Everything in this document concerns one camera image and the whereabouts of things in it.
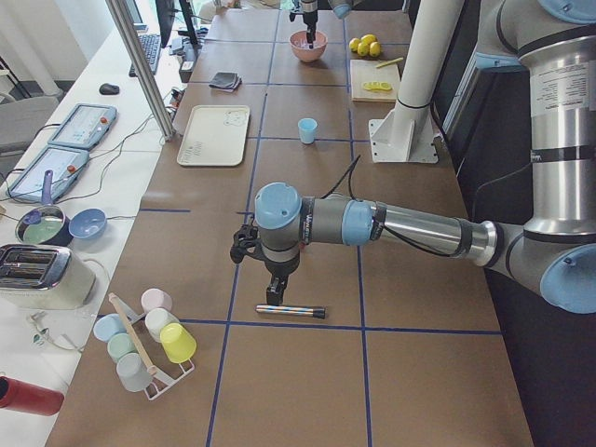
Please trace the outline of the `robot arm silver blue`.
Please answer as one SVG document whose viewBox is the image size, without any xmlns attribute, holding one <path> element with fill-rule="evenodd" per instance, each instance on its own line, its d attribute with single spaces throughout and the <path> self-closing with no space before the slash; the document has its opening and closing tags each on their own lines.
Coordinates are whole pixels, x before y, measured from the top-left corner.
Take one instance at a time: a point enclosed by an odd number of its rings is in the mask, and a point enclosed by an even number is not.
<svg viewBox="0 0 596 447">
<path fill-rule="evenodd" d="M 595 5 L 591 1 L 484 1 L 480 69 L 530 75 L 533 214 L 524 224 L 472 223 L 337 194 L 304 197 L 270 183 L 255 197 L 254 256 L 280 305 L 300 249 L 361 246 L 381 237 L 468 259 L 568 312 L 595 310 Z"/>
<path fill-rule="evenodd" d="M 318 11 L 329 9 L 342 20 L 352 11 L 356 3 L 357 1 L 345 0 L 297 0 L 293 2 L 291 20 L 294 20 L 297 15 L 302 17 L 306 27 L 306 42 L 310 48 L 313 48 L 317 41 Z"/>
</svg>

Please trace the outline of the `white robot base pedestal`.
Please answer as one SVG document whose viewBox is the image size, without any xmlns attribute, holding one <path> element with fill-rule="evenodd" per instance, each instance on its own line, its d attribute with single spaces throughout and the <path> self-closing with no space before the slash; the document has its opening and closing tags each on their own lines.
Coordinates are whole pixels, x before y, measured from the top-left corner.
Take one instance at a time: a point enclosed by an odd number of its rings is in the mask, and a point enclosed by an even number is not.
<svg viewBox="0 0 596 447">
<path fill-rule="evenodd" d="M 422 0 L 400 81 L 395 107 L 369 121 L 375 163 L 435 163 L 430 104 L 463 0 Z"/>
</svg>

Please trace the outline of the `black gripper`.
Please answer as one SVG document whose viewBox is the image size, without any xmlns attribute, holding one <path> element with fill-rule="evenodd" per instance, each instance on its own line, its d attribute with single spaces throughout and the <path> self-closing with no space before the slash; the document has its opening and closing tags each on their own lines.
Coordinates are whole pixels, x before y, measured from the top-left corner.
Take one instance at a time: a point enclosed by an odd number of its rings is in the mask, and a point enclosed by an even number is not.
<svg viewBox="0 0 596 447">
<path fill-rule="evenodd" d="M 316 27 L 318 23 L 318 0 L 301 0 L 303 22 L 306 25 L 306 42 L 310 49 L 316 41 Z"/>
<path fill-rule="evenodd" d="M 288 261 L 273 261 L 268 258 L 264 260 L 266 269 L 271 273 L 270 283 L 265 289 L 266 303 L 268 305 L 281 305 L 281 297 L 284 296 L 288 285 L 288 277 L 297 270 L 300 264 L 300 254 L 296 254 Z"/>
</svg>

